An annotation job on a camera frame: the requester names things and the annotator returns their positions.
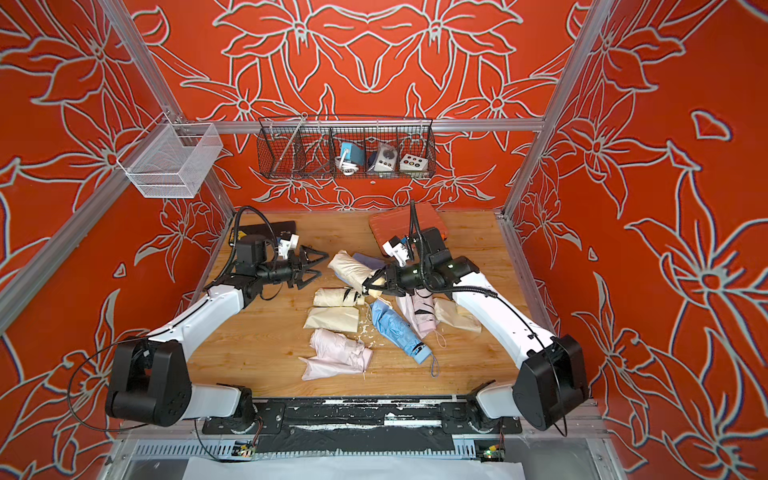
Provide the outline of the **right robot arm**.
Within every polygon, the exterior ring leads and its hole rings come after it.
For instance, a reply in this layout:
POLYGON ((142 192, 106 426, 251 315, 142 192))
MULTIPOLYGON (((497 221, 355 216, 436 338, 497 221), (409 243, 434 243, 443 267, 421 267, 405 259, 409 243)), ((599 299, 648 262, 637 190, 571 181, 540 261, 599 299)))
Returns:
POLYGON ((565 436, 567 416, 588 399, 581 345, 570 335, 557 336, 505 299, 464 256, 454 258, 435 227, 423 230, 417 207, 409 206, 406 261, 375 271, 363 292, 403 297, 425 289, 443 294, 469 311, 503 347, 518 374, 513 382, 491 381, 468 397, 475 427, 517 417, 545 431, 565 436))

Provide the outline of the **cream sleeve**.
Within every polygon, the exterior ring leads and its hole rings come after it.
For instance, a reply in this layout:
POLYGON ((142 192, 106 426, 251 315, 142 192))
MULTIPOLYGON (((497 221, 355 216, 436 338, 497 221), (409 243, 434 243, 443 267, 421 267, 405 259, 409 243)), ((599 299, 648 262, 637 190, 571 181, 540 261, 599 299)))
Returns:
POLYGON ((464 307, 445 299, 434 300, 434 315, 438 323, 444 323, 456 329, 481 333, 481 323, 464 307))
POLYGON ((303 328, 356 333, 358 324, 359 310, 356 307, 315 307, 309 310, 303 328))

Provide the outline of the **light blue sleeved umbrella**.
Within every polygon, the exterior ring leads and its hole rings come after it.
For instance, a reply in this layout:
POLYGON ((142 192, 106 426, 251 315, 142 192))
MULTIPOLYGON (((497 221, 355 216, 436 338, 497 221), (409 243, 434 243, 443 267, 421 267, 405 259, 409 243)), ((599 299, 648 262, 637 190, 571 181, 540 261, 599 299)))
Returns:
POLYGON ((382 258, 371 257, 361 253, 354 253, 352 258, 371 270, 380 270, 387 266, 388 262, 382 258))

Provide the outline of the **pink sleeved umbrella long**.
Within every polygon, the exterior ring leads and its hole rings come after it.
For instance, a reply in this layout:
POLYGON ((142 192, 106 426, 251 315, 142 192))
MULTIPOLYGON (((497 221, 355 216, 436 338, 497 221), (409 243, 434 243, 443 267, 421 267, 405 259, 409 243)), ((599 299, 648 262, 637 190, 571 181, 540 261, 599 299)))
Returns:
POLYGON ((373 351, 363 342, 326 329, 316 329, 310 345, 319 360, 350 367, 354 372, 365 372, 373 351))

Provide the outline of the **cream sleeved umbrella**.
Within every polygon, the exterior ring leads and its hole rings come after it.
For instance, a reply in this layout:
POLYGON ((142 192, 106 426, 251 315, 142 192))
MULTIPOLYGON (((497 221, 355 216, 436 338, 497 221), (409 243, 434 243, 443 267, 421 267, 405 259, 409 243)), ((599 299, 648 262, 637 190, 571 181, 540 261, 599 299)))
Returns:
POLYGON ((315 307, 357 307, 366 303, 365 296, 353 288, 321 288, 313 297, 315 307))

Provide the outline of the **pink sleeved umbrella short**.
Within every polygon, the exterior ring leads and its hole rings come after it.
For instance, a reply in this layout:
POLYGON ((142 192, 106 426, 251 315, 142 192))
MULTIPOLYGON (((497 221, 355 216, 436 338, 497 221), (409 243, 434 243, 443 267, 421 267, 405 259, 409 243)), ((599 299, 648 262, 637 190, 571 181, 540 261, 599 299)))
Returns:
POLYGON ((403 312, 416 335, 424 340, 434 333, 441 348, 447 347, 444 336, 437 331, 438 320, 435 314, 434 299, 431 292, 416 289, 404 299, 403 312))

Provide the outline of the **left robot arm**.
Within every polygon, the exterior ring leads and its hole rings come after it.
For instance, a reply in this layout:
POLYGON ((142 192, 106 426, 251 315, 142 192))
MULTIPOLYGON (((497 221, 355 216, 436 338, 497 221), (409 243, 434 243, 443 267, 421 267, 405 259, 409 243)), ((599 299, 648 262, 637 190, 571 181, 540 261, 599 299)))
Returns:
POLYGON ((283 238, 268 220, 244 233, 234 215, 229 257, 202 296, 165 325, 116 343, 105 400, 108 417, 169 427, 181 420, 218 419, 235 432, 257 422, 252 391, 233 385, 195 384, 188 362, 220 326, 264 296, 267 286, 301 290, 320 277, 326 252, 283 238))

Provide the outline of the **beige black unsleeved umbrella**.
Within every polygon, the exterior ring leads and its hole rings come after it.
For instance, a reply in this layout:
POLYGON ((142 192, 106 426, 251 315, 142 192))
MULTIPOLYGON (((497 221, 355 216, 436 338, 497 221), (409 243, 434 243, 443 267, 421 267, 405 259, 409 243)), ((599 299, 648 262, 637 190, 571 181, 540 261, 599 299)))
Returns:
POLYGON ((329 268, 341 281, 361 294, 364 280, 374 271, 354 260, 345 250, 340 250, 334 255, 329 262, 329 268))

